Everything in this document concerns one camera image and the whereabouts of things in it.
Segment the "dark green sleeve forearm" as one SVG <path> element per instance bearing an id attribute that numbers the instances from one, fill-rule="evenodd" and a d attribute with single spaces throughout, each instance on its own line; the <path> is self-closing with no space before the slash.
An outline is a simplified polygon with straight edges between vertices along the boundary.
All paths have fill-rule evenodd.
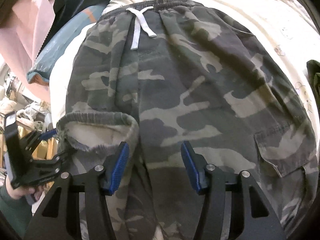
<path id="1" fill-rule="evenodd" d="M 25 196 L 18 200 L 12 199 L 3 185 L 1 187 L 1 213 L 15 232 L 23 238 L 33 217 L 31 205 Z"/>

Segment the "left hand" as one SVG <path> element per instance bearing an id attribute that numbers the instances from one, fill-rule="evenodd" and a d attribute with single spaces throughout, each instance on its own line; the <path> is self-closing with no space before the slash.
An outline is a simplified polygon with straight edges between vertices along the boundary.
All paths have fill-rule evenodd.
<path id="1" fill-rule="evenodd" d="M 41 195 L 44 191 L 43 186 L 37 186 L 37 187 L 20 186 L 16 189 L 13 189 L 10 183 L 9 177 L 6 177 L 5 179 L 5 187 L 7 189 L 8 195 L 15 200 L 18 200 L 24 196 L 33 195 L 35 198 L 35 201 L 38 201 L 40 200 Z"/>

